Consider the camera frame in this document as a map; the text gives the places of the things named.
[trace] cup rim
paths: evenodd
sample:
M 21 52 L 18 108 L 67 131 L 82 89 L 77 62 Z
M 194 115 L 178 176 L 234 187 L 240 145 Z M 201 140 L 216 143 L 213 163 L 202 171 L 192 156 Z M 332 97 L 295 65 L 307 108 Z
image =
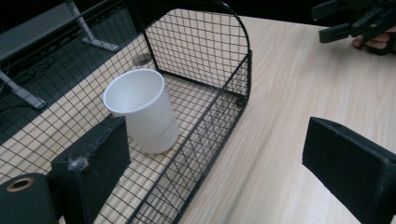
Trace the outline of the cup rim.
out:
M 113 109 L 113 108 L 110 109 L 110 106 L 108 106 L 108 103 L 106 102 L 106 95 L 107 95 L 108 90 L 110 89 L 110 87 L 111 87 L 112 85 L 114 85 L 119 79 L 121 79 L 121 78 L 123 78 L 123 77 L 125 77 L 125 76 L 128 76 L 128 75 L 130 75 L 130 74 L 132 74 L 132 73 L 141 72 L 141 71 L 150 71 L 150 72 L 156 74 L 156 75 L 160 78 L 161 84 L 162 84 L 162 85 L 161 85 L 161 88 L 158 90 L 157 94 L 156 94 L 150 101 L 148 101 L 148 102 L 145 103 L 144 105 L 142 105 L 142 106 L 140 106 L 140 107 L 138 107 L 138 108 L 136 108 L 136 109 L 133 109 L 133 110 L 115 110 L 115 109 Z M 165 88 L 164 82 L 165 82 L 165 81 L 164 81 L 164 79 L 163 79 L 163 76 L 162 76 L 159 72 L 157 72 L 156 70 L 154 70 L 154 69 L 139 68 L 139 69 L 130 70 L 130 71 L 128 71 L 128 72 L 126 72 L 126 73 L 123 73 L 123 74 L 121 74 L 120 76 L 114 78 L 114 79 L 110 82 L 110 84 L 108 84 L 108 86 L 106 87 L 105 92 L 104 92 L 104 94 L 103 94 L 103 103 L 105 104 L 105 106 L 106 106 L 107 109 L 109 109 L 110 111 L 112 111 L 112 112 L 114 112 L 114 113 L 117 113 L 117 114 L 128 114 L 128 113 L 137 112 L 137 111 L 139 111 L 139 110 L 142 110 L 142 109 L 148 107 L 149 105 L 152 105 L 152 103 L 153 103 L 154 101 L 156 101 L 156 100 L 161 96 L 161 94 L 162 94 L 162 92 L 163 92 L 163 89 Z

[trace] wire basket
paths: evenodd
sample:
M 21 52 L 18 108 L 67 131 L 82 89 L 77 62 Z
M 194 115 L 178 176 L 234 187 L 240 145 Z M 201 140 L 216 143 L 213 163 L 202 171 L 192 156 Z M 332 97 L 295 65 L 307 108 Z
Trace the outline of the wire basket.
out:
M 83 41 L 81 21 L 96 46 Z M 95 223 L 178 222 L 241 117 L 251 50 L 240 19 L 220 1 L 105 1 L 1 62 L 44 106 L 4 82 L 0 92 L 0 184 L 47 174 L 50 162 L 101 120 L 106 86 L 136 68 L 159 71 L 181 130 L 159 155 L 129 138 L 131 164 Z

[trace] black foam block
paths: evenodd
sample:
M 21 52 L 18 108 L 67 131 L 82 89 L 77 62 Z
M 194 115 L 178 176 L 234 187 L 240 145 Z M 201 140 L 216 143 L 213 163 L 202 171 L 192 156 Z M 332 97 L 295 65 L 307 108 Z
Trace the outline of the black foam block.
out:
M 311 118 L 303 165 L 361 223 L 391 222 L 396 205 L 396 155 L 390 151 L 341 124 Z
M 130 164 L 124 117 L 106 119 L 51 163 L 51 181 L 64 190 L 66 223 L 93 223 Z

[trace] wooden table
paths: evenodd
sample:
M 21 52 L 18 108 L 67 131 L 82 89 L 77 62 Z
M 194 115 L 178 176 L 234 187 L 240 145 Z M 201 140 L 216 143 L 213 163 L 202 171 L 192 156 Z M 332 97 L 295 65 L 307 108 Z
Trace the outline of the wooden table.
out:
M 241 19 L 251 98 L 181 222 L 359 223 L 302 165 L 307 125 L 329 119 L 395 153 L 396 55 L 354 49 L 351 38 L 320 44 L 324 27 Z

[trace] black wire mesh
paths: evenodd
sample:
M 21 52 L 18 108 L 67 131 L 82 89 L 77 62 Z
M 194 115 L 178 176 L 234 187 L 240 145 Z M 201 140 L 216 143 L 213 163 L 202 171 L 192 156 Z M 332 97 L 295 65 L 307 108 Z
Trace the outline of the black wire mesh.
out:
M 178 222 L 248 102 L 251 51 L 243 23 L 220 1 L 106 1 L 82 17 L 114 51 L 85 44 L 71 21 L 44 44 L 1 62 L 46 102 L 35 109 L 3 83 L 0 184 L 47 174 L 50 161 L 109 116 L 106 86 L 136 68 L 164 75 L 180 137 L 149 155 L 132 138 L 131 165 L 95 223 Z

